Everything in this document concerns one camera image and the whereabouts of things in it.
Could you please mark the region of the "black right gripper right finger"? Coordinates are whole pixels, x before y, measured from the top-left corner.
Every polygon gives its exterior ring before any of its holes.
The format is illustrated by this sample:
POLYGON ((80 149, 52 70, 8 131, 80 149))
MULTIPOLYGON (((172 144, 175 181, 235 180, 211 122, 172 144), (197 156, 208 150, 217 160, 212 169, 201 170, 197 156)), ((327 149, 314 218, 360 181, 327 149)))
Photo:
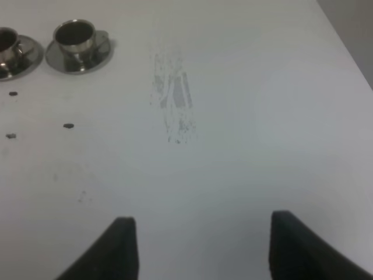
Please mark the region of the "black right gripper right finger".
POLYGON ((269 270, 272 279, 372 279, 290 211, 271 215, 269 270))

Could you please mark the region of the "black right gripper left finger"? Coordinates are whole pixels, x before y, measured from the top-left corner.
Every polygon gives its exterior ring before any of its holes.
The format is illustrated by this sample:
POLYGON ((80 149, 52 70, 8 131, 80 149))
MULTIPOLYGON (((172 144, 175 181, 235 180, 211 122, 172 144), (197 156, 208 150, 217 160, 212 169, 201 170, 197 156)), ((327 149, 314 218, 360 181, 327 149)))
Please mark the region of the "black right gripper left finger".
POLYGON ((58 279, 138 279, 136 222, 116 218, 104 233, 58 279))

